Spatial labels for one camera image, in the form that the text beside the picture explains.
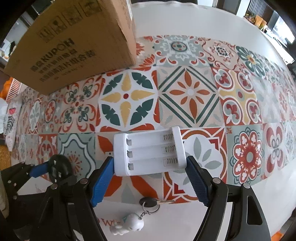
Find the white battery charger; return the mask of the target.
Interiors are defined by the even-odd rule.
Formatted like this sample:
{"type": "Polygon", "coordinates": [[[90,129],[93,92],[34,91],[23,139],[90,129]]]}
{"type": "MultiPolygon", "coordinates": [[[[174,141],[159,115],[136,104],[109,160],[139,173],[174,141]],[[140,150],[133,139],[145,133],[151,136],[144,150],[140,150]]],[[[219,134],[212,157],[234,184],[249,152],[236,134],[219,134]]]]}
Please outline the white battery charger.
{"type": "Polygon", "coordinates": [[[184,169],[187,161],[180,128],[115,134],[113,160],[114,174],[121,177],[184,169]]]}

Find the white robot figurine keychain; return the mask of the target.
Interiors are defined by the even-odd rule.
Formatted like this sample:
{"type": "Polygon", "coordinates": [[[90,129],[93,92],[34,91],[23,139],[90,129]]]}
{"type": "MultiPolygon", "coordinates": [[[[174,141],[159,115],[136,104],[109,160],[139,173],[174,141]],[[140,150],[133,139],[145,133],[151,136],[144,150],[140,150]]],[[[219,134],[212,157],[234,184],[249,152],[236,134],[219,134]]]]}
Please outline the white robot figurine keychain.
{"type": "Polygon", "coordinates": [[[124,235],[129,232],[139,232],[144,227],[144,216],[152,215],[159,211],[162,204],[172,204],[175,200],[159,200],[152,197],[143,197],[139,204],[142,208],[140,214],[130,213],[124,216],[120,221],[115,222],[109,227],[113,235],[124,235]]]}

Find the patterned tile table runner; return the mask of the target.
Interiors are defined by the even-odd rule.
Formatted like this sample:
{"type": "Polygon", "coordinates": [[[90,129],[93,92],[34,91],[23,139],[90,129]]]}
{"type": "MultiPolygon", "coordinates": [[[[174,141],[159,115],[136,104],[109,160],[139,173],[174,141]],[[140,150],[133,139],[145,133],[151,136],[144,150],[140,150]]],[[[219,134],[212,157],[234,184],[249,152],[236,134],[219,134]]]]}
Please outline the patterned tile table runner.
{"type": "Polygon", "coordinates": [[[187,155],[229,184],[251,185],[295,164],[295,83],[286,66],[245,45],[186,35],[137,39],[135,66],[26,88],[6,111],[14,162],[66,156],[90,176],[117,133],[178,126],[187,155]]]}

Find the white fruit basket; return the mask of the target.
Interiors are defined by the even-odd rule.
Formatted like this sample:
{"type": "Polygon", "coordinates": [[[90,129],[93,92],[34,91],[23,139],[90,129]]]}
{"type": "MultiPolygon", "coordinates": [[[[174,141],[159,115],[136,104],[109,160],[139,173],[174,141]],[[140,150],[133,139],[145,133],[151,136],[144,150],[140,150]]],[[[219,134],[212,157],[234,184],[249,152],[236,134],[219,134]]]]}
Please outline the white fruit basket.
{"type": "Polygon", "coordinates": [[[11,100],[20,93],[22,85],[23,84],[21,82],[12,77],[4,83],[1,96],[4,98],[6,103],[10,103],[11,100]]]}

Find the brown cardboard box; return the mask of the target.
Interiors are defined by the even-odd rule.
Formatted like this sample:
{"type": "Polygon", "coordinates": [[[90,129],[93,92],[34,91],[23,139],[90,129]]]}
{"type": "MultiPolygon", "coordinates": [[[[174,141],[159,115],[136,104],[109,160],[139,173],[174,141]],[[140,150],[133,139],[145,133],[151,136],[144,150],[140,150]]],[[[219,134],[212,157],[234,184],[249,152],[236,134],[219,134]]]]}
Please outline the brown cardboard box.
{"type": "Polygon", "coordinates": [[[130,1],[55,1],[37,17],[4,72],[42,94],[135,65],[130,1]]]}

